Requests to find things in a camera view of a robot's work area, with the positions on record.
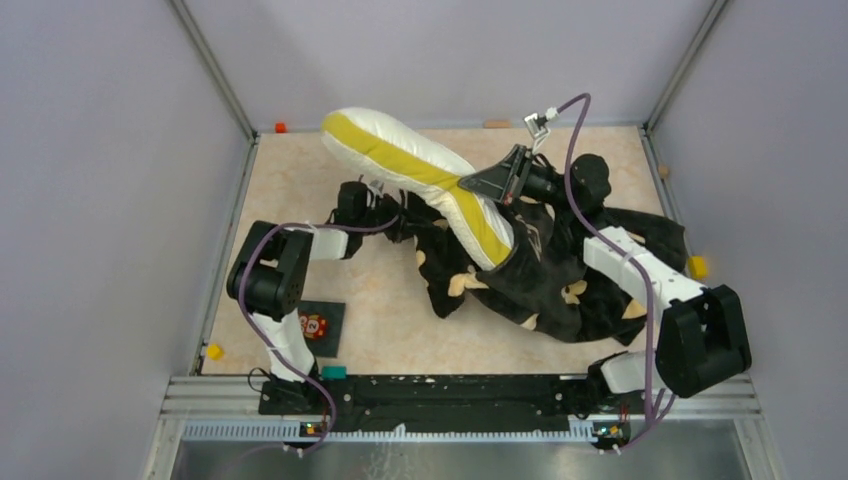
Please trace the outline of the white pillow yellow edge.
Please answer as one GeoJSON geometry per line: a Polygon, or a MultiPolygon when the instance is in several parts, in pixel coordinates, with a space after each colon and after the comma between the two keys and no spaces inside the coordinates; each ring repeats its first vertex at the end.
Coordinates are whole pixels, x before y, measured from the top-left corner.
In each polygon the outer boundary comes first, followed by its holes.
{"type": "Polygon", "coordinates": [[[347,167],[412,192],[437,210],[481,269],[493,270],[511,256],[511,224],[492,200],[460,187],[475,168],[453,150],[362,107],[329,113],[320,131],[323,144],[347,167]]]}

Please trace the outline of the black floral pillowcase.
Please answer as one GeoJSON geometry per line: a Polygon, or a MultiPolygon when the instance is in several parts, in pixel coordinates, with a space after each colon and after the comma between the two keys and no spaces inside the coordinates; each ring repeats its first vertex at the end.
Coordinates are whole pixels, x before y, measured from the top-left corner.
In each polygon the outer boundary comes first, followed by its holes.
{"type": "Polygon", "coordinates": [[[516,236],[507,260],[492,271],[475,263],[447,219],[423,199],[408,193],[400,206],[384,196],[377,221],[391,221],[385,235],[412,240],[434,314],[447,318],[468,295],[526,329],[564,343],[608,338],[630,345],[642,331],[646,313],[632,296],[582,261],[578,224],[562,230],[541,203],[518,201],[499,207],[516,236]]]}

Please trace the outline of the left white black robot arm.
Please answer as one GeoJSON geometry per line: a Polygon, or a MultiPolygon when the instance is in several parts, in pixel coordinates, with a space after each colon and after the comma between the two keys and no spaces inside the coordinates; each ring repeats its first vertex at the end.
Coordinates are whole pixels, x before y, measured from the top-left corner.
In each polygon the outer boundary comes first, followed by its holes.
{"type": "Polygon", "coordinates": [[[379,181],[343,183],[336,205],[319,223],[254,222],[225,282],[246,322],[270,358],[261,394],[308,413],[326,395],[316,359],[300,326],[300,304],[313,261],[351,258],[364,237],[401,225],[405,192],[387,194],[379,181]]]}

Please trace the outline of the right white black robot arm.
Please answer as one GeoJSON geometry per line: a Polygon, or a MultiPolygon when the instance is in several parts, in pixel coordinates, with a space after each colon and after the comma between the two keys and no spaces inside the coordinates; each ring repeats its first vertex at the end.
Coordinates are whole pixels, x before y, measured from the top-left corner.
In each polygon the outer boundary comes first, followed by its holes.
{"type": "Polygon", "coordinates": [[[679,225],[667,218],[666,233],[648,228],[626,229],[625,210],[605,207],[611,192],[606,161],[594,154],[569,155],[563,172],[539,153],[556,116],[526,117],[531,147],[516,145],[492,167],[463,176],[458,185],[476,196],[516,212],[519,202],[549,206],[554,212],[551,234],[541,249],[550,267],[547,279],[585,282],[592,275],[618,296],[645,308],[646,347],[596,363],[586,385],[589,404],[612,412],[637,390],[653,387],[690,398],[752,363],[741,301],[726,285],[708,288],[668,265],[656,253],[670,252],[682,238],[679,225]]]}

